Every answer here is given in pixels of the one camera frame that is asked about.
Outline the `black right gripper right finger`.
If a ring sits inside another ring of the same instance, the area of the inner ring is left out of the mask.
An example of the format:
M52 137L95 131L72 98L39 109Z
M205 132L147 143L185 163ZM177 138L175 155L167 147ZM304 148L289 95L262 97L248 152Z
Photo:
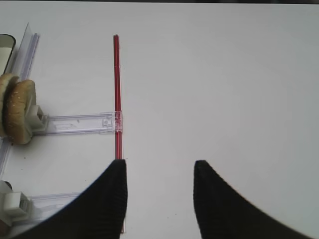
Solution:
M193 203L204 239L306 239L247 201L205 160L194 165Z

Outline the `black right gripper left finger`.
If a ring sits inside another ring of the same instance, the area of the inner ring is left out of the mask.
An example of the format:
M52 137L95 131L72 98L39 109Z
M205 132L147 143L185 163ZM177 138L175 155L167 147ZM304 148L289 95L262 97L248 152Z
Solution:
M127 167L115 159L75 200L17 239L118 239L127 211Z

